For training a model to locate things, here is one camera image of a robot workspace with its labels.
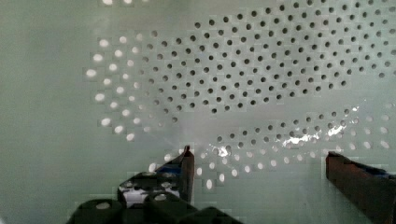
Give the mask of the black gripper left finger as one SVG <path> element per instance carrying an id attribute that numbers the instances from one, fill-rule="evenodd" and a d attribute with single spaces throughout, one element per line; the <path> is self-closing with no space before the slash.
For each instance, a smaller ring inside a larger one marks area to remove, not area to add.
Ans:
<path id="1" fill-rule="evenodd" d="M 119 184 L 115 200 L 82 203 L 66 224 L 243 224 L 216 207 L 191 205 L 193 180 L 194 155 L 185 146 L 154 171 Z"/>

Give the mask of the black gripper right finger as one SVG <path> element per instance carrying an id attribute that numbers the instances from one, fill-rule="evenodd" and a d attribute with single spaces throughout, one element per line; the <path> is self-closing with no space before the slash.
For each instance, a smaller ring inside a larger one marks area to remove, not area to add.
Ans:
<path id="1" fill-rule="evenodd" d="M 336 152 L 325 162 L 326 178 L 374 224 L 395 224 L 395 175 Z"/>

